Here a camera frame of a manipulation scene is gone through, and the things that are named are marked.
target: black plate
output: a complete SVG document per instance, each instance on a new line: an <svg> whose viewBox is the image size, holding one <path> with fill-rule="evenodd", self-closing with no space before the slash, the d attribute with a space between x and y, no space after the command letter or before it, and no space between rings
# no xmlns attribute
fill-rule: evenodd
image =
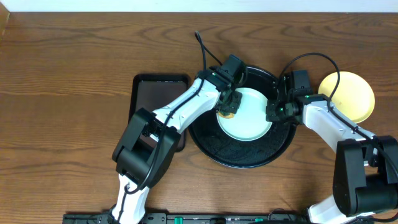
<svg viewBox="0 0 398 224"><path fill-rule="evenodd" d="M261 92L267 99L276 99L278 79L268 71L249 67L243 87ZM270 130L253 141L238 141L229 137L219 126L216 111L202 114L190 126L189 132L196 145L220 164L235 168L263 166L278 158L292 142L296 127L273 123Z"/></svg>

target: green connector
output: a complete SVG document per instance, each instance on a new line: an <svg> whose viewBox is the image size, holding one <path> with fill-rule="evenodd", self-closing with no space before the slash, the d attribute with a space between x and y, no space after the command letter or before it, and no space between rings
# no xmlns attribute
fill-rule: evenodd
<svg viewBox="0 0 398 224"><path fill-rule="evenodd" d="M182 224L182 217L175 217L174 224Z"/></svg>

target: wood grain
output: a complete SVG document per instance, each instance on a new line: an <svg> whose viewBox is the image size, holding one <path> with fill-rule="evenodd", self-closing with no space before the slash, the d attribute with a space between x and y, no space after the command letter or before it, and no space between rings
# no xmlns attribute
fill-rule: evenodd
<svg viewBox="0 0 398 224"><path fill-rule="evenodd" d="M328 54L374 90L376 107L362 127L398 138L397 14L13 13L0 46L1 222L60 223L64 213L116 203L111 153L127 123L132 79L144 72L193 78L202 66L195 30L220 59L236 54L276 75L295 56ZM315 89L333 71L316 57L293 68L308 69ZM276 161L231 169L189 136L146 205L183 213L301 210L331 194L334 156L299 127Z"/></svg>

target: wooden table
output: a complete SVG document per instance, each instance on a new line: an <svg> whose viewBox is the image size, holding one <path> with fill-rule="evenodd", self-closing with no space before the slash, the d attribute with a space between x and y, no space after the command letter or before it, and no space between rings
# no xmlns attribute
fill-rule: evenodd
<svg viewBox="0 0 398 224"><path fill-rule="evenodd" d="M374 90L376 107L361 126L398 138L397 14L12 13L0 43L1 223L60 223L64 213L115 204L111 154L127 124L132 79L143 72L193 78L202 66L195 30L221 60L236 54L275 74L300 54L328 54ZM308 69L315 90L334 71L317 57L293 68ZM301 210L331 195L334 158L302 126L280 158L255 169L221 166L188 137L146 205L182 213Z"/></svg>

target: white plate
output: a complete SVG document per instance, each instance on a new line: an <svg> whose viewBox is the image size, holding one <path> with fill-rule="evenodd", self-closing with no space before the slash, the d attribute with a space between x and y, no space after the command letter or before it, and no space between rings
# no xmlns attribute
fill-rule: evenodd
<svg viewBox="0 0 398 224"><path fill-rule="evenodd" d="M227 135L240 141L261 138L272 124L266 120L268 99L252 88L238 88L236 91L242 93L238 111L231 119L222 118L217 114L218 124Z"/></svg>

